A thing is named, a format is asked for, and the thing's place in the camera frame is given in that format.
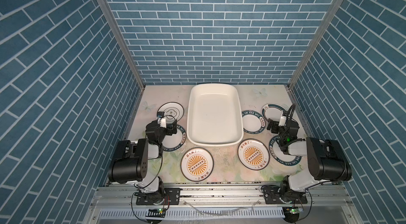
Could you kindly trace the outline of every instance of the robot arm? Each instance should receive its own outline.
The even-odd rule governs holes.
[[[268,129],[279,135],[279,147],[286,155],[307,156],[308,169],[292,176],[285,176],[277,196],[285,203],[305,200],[304,194],[312,187],[351,179],[351,167],[336,140],[320,140],[313,137],[298,139],[299,125],[292,120],[293,104],[283,111],[280,121],[269,121]]]
[[[163,111],[145,128],[147,138],[117,142],[108,170],[110,182],[133,184],[144,194],[163,194],[163,183],[148,169],[148,159],[162,158],[165,135],[176,134],[177,121],[167,123]]]

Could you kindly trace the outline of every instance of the black mounting plate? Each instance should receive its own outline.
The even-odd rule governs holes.
[[[170,205],[179,205],[180,188],[164,188],[164,197],[169,196]],[[138,196],[137,205],[154,205],[146,196]]]
[[[265,199],[265,203],[267,205],[274,205],[274,204],[292,204],[290,202],[285,202],[281,199],[279,195],[279,188],[277,186],[263,186],[262,187],[262,192],[263,192],[263,198]],[[302,204],[307,204],[307,198],[305,195],[300,196],[298,199],[296,199],[295,204],[300,205]]]

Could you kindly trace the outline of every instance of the metal vent grille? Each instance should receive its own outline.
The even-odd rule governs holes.
[[[227,218],[283,218],[281,207],[249,207],[239,209],[232,207],[199,207],[201,214],[193,208],[170,208],[166,212],[165,220],[207,220],[207,219],[227,219]],[[155,214],[149,213],[147,209],[134,209],[135,214],[145,219],[145,214],[150,216]],[[102,209],[99,219],[136,219],[131,210]],[[160,217],[148,217],[149,220],[161,220]]]

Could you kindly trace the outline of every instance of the white plate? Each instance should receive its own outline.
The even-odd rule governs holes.
[[[186,140],[186,130],[180,126],[176,125],[177,133],[170,136],[165,136],[164,141],[162,141],[162,149],[167,152],[172,152],[179,149]]]
[[[281,105],[268,103],[262,107],[262,116],[268,122],[269,119],[279,121],[281,119],[282,110],[286,111]]]
[[[294,166],[298,164],[300,160],[302,160],[302,157],[284,154],[279,148],[278,139],[279,136],[275,136],[269,141],[269,150],[271,155],[275,158],[275,160],[285,166]]]
[[[261,141],[247,139],[238,146],[238,158],[247,168],[261,170],[269,163],[269,152]]]
[[[244,110],[242,112],[242,125],[246,133],[258,134],[265,129],[265,119],[254,110]]]
[[[192,148],[182,157],[180,170],[190,181],[200,182],[213,171],[213,157],[203,148]]]
[[[166,117],[167,123],[171,123],[175,121],[175,119],[179,121],[182,118],[183,113],[185,112],[182,105],[173,102],[165,103],[158,109],[158,111],[165,111],[165,115],[167,115]]]
[[[189,99],[188,139],[197,146],[231,146],[244,136],[240,98],[228,84],[200,84]]]

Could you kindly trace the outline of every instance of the plate with dark blue rim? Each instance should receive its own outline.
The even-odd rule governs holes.
[[[242,125],[246,133],[258,134],[265,129],[265,119],[254,110],[244,110],[242,112]]]
[[[286,111],[281,105],[275,103],[268,103],[262,107],[261,113],[263,118],[268,122],[279,121],[281,119],[282,111]]]
[[[186,140],[186,130],[177,125],[177,133],[170,136],[165,136],[164,141],[162,141],[162,149],[166,152],[172,152],[178,150]]]
[[[269,141],[269,151],[270,151],[272,157],[274,157],[277,162],[279,162],[285,166],[297,165],[300,162],[300,160],[302,160],[302,156],[284,154],[281,151],[281,149],[279,148],[278,139],[279,139],[279,136],[274,136]]]

